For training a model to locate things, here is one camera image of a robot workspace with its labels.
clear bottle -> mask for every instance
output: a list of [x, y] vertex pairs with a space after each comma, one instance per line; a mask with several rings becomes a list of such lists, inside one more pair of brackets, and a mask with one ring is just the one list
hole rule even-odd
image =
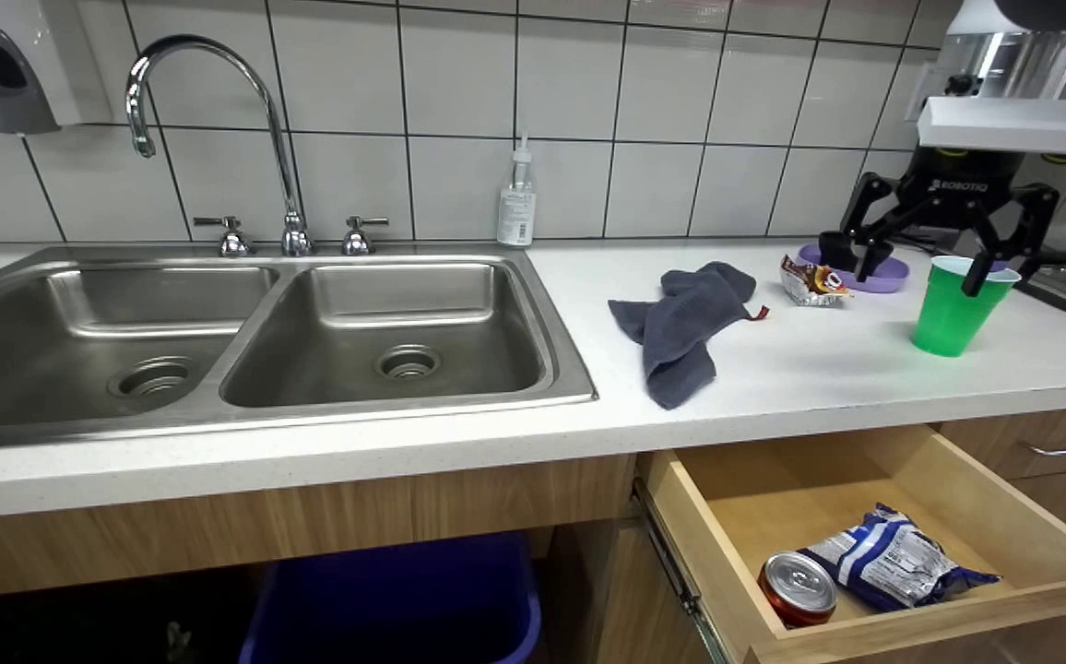
[[513, 149], [513, 178], [498, 191], [498, 227], [502, 245], [530, 245], [534, 237], [534, 186], [530, 186], [530, 142], [527, 136]]

green cup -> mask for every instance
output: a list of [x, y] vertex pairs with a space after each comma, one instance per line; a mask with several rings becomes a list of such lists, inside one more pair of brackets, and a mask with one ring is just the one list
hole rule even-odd
[[994, 269], [983, 290], [967, 293], [962, 280], [969, 266], [975, 256], [961, 256], [961, 255], [932, 256], [931, 290], [927, 290], [922, 318], [916, 320], [916, 334], [911, 334], [916, 346], [931, 352], [961, 356], [975, 344], [985, 318], [1017, 282], [1016, 269]]

sink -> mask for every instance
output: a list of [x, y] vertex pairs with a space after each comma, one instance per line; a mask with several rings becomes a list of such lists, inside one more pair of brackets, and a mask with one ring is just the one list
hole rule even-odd
[[504, 263], [319, 266], [289, 288], [227, 397], [477, 397], [530, 392], [545, 374], [545, 338]]
[[588, 400], [520, 250], [0, 269], [0, 446]]
[[273, 280], [260, 266], [59, 266], [9, 275], [0, 424], [127, 417], [177, 400]]

wall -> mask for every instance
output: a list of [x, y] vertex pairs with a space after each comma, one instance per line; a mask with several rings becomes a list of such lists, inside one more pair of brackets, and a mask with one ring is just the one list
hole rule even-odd
[[517, 133], [538, 237], [808, 237], [860, 170], [902, 173], [908, 99], [961, 0], [77, 0], [115, 104], [0, 136], [0, 240], [211, 240], [196, 212], [281, 232], [262, 108], [211, 55], [156, 81], [159, 159], [120, 115], [136, 45], [208, 31], [281, 93], [321, 240], [490, 237]]

blue cloth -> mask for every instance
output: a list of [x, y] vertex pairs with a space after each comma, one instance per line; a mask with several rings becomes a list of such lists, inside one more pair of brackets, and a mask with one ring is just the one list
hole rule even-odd
[[674, 409], [715, 378], [710, 338], [750, 318], [744, 302], [756, 280], [726, 263], [696, 274], [663, 274], [662, 302], [619, 302], [608, 309], [635, 344], [641, 344], [646, 392], [656, 405]]

